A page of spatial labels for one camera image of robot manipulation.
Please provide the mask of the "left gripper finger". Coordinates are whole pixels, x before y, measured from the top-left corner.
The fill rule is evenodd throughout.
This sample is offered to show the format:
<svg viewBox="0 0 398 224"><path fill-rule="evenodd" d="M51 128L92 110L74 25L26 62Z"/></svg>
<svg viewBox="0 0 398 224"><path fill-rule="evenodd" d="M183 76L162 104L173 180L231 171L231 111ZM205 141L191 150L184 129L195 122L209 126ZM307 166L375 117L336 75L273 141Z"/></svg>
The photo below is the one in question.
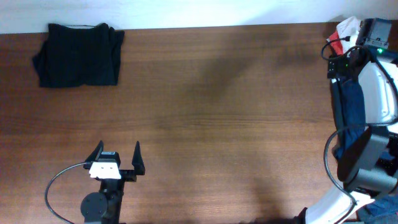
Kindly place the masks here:
<svg viewBox="0 0 398 224"><path fill-rule="evenodd" d="M145 175L146 168L142 158L141 146L139 141L136 142L131 164L134 167L134 172L136 175Z"/></svg>
<svg viewBox="0 0 398 224"><path fill-rule="evenodd" d="M91 163L97 161L100 154L103 152L103 148L104 148L104 143L103 141L100 141L93 150L93 152L86 158L85 162Z"/></svg>

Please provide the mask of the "navy blue shorts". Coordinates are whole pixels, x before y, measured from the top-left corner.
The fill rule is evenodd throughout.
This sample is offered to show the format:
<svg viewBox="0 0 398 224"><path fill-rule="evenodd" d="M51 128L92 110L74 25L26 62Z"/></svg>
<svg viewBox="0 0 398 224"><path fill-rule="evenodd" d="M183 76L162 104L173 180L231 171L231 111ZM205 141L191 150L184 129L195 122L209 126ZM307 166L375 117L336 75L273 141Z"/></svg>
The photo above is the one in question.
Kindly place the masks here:
<svg viewBox="0 0 398 224"><path fill-rule="evenodd" d="M337 80L332 83L333 93L338 93L334 102L339 102L340 107L333 107L338 129L366 121L364 109L363 90L358 82L353 80ZM340 160L348 148L364 132L363 129L347 129L339 133L340 146L333 151L336 160ZM397 223L397 197L386 196L370 203L357 211L358 219L364 223Z"/></svg>

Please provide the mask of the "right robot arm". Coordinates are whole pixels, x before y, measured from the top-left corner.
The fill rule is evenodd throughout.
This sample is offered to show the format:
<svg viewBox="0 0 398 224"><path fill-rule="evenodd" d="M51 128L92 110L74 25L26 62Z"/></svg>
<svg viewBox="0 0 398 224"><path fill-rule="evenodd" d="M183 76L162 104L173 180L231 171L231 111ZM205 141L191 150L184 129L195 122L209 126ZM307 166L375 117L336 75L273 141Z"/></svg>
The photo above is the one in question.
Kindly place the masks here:
<svg viewBox="0 0 398 224"><path fill-rule="evenodd" d="M390 20L346 20L327 57L338 161L332 188L295 223L344 223L359 209L397 195L397 53Z"/></svg>

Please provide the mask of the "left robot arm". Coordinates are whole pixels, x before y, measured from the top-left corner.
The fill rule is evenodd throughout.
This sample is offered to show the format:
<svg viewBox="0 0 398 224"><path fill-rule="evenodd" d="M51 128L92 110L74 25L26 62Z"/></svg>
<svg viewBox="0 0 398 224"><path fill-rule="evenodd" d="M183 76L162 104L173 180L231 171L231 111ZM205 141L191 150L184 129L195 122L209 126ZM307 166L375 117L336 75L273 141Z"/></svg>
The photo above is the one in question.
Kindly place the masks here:
<svg viewBox="0 0 398 224"><path fill-rule="evenodd" d="M100 182L100 188L82 200L80 211L85 223L119 223L125 183L136 182L146 173L140 142L136 142L131 164L132 169L121 169L119 153L105 151L103 141L86 158L83 168Z"/></svg>

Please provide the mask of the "dark grey garment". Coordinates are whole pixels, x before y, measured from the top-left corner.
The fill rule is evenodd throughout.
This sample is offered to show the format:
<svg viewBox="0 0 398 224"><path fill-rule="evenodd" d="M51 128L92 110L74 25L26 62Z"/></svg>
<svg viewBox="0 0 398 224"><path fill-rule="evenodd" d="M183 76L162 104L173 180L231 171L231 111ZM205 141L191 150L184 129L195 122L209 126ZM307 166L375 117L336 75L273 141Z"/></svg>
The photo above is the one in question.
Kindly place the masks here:
<svg viewBox="0 0 398 224"><path fill-rule="evenodd" d="M340 87L338 79L334 78L330 80L330 91L331 91L332 109L333 109L333 117L335 120L335 126L336 129L340 129L344 126L344 121L341 109Z"/></svg>

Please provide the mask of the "white and red shirt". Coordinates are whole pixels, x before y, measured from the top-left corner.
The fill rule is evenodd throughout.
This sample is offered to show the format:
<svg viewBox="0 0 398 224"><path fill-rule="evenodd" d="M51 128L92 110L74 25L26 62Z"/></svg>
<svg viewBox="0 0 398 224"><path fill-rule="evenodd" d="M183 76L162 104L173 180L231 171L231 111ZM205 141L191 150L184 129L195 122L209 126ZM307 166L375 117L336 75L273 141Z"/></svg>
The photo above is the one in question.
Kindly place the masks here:
<svg viewBox="0 0 398 224"><path fill-rule="evenodd" d="M336 26L336 30L326 40L321 49L322 59L327 62L347 56L355 48L360 32L361 21L355 17L349 17Z"/></svg>

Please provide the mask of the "folded black garment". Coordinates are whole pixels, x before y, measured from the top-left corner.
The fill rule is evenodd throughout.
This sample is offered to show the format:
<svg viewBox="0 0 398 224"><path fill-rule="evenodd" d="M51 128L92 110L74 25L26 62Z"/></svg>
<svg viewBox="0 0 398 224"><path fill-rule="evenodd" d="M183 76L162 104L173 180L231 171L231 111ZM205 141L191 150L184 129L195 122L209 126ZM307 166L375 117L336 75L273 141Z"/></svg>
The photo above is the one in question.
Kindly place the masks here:
<svg viewBox="0 0 398 224"><path fill-rule="evenodd" d="M116 86L125 32L106 23L86 29L48 25L47 39L32 62L43 88Z"/></svg>

